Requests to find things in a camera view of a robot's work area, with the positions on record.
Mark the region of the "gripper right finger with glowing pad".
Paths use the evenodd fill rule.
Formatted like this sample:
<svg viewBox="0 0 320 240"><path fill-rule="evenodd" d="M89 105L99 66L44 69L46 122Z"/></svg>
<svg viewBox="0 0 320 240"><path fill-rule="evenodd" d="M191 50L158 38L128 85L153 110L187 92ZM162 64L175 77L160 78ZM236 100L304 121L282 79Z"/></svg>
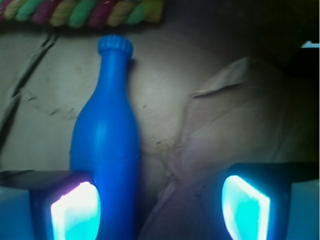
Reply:
<svg viewBox="0 0 320 240"><path fill-rule="evenodd" d="M233 240L318 240L320 165L233 164L223 181L221 208Z"/></svg>

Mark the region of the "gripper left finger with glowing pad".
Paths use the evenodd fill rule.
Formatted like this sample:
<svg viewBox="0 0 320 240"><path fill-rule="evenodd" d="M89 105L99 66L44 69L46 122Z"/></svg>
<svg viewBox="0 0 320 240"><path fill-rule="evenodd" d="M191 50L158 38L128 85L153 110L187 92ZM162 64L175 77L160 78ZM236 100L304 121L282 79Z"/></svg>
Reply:
<svg viewBox="0 0 320 240"><path fill-rule="evenodd" d="M100 219L100 195L90 173L0 173L2 240L95 240Z"/></svg>

